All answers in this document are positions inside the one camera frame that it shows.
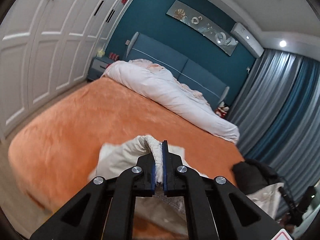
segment triangular cutout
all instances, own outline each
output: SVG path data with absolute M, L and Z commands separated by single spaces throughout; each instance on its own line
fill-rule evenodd
M 86 194 L 82 197 L 70 210 L 68 210 L 62 217 L 62 221 L 77 227 L 80 224 L 84 210 L 87 207 L 91 194 Z
M 247 227 L 260 220 L 260 216 L 245 203 L 243 203 L 235 194 L 230 193 L 229 198 L 243 227 Z

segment orange bedspread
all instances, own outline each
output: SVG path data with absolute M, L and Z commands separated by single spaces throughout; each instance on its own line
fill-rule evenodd
M 103 143 L 121 144 L 146 134 L 185 148 L 189 165 L 209 177 L 222 175 L 235 183 L 231 168 L 243 158 L 234 144 L 109 78 L 86 85 L 36 117 L 12 141 L 9 160 L 20 189 L 54 211 L 87 184 Z M 137 218 L 134 236 L 173 237 Z

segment silver screw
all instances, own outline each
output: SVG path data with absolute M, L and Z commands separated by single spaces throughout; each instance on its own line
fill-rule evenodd
M 178 170 L 179 172 L 186 172 L 186 171 L 187 171 L 187 167 L 186 167 L 186 166 L 179 166 L 179 167 L 177 168 L 177 170 Z
M 226 180 L 226 178 L 225 177 L 222 177 L 222 176 L 220 176 L 220 177 L 217 177 L 216 178 L 216 182 L 218 183 L 218 184 L 225 184 L 226 182 L 227 182 L 227 180 Z
M 142 171 L 142 169 L 139 166 L 135 166 L 131 169 L 131 171 L 133 173 L 140 173 Z
M 96 185 L 99 185 L 103 182 L 103 178 L 102 177 L 96 177 L 93 179 L 93 183 Z

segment wardrobe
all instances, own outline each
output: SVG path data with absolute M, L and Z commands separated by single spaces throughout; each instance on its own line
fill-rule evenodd
M 86 78 L 131 1 L 15 1 L 0 25 L 0 138 Z

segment nightstand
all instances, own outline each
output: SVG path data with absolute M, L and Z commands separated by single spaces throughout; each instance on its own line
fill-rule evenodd
M 94 81 L 100 78 L 106 70 L 107 65 L 111 63 L 114 63 L 114 61 L 108 57 L 94 57 L 91 61 L 87 80 Z

